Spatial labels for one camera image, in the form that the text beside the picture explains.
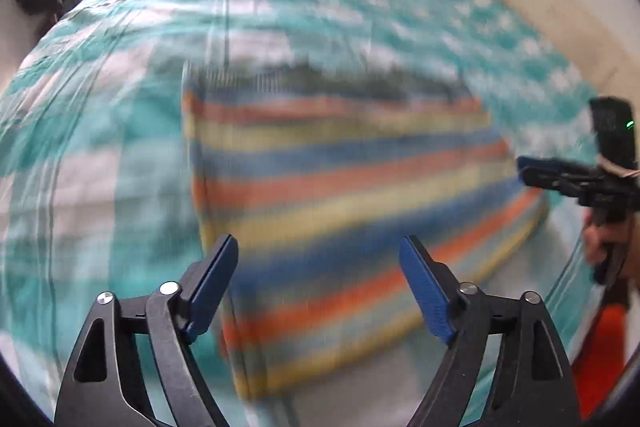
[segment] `bed sheet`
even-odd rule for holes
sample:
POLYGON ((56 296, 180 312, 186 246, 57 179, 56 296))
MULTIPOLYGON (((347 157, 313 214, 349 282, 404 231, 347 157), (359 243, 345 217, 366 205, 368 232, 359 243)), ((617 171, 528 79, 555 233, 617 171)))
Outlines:
MULTIPOLYGON (((594 155, 593 90, 495 0, 85 0, 0 99, 0 348, 49 415, 95 296, 149 293, 202 256, 180 128, 187 61, 399 68, 462 80, 515 153, 594 155)), ((485 283, 511 296, 540 291, 572 353, 598 297, 574 248, 579 233, 576 208, 555 204, 485 283)), ((247 404, 214 344, 214 335, 194 344, 214 397, 231 425, 261 427, 404 425, 443 352, 418 330, 349 370, 247 404)), ((142 358, 152 365, 148 346, 142 358)), ((468 417, 478 413, 491 368, 488 360, 468 417)), ((169 421, 148 377, 156 414, 169 421)))

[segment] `silver screw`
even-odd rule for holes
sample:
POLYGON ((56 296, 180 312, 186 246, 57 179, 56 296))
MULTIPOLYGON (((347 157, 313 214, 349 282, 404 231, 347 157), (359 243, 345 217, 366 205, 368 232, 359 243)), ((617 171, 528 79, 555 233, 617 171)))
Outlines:
POLYGON ((113 301, 113 293, 102 292, 100 295, 98 295, 98 298, 96 300, 98 301, 98 304, 109 304, 111 301, 113 301))
POLYGON ((174 281, 168 281, 163 283, 160 286, 160 293, 162 295, 173 295, 174 293, 176 293, 178 290, 180 289, 180 286, 178 285, 177 282, 174 281))
POLYGON ((539 304, 540 301, 542 301, 542 299, 540 298, 540 295, 538 295, 535 292, 526 292, 524 294, 524 299, 531 304, 539 304))
POLYGON ((478 293, 478 286, 472 282, 463 282, 460 285, 460 291, 465 295, 475 295, 478 293))

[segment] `person's arm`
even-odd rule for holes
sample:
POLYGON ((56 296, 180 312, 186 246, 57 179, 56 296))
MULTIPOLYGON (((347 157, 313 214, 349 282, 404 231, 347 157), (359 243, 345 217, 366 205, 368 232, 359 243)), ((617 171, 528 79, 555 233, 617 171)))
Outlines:
POLYGON ((584 213, 584 258, 587 263, 596 265, 605 260, 607 253, 604 243, 628 243, 626 263, 622 269, 622 277, 633 279, 640 285, 640 221, 635 214, 630 214, 624 223, 605 224, 596 227, 592 221, 593 210, 588 208, 584 213))

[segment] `striped fabric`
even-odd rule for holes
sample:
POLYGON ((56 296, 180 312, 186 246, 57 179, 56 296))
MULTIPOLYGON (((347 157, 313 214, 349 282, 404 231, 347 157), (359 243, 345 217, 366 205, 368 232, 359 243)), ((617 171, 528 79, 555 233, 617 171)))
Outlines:
POLYGON ((461 82, 188 65, 182 86, 203 247, 232 233, 241 249, 222 333, 243 397, 332 371, 422 323, 397 261, 404 235, 479 280, 545 213, 461 82))

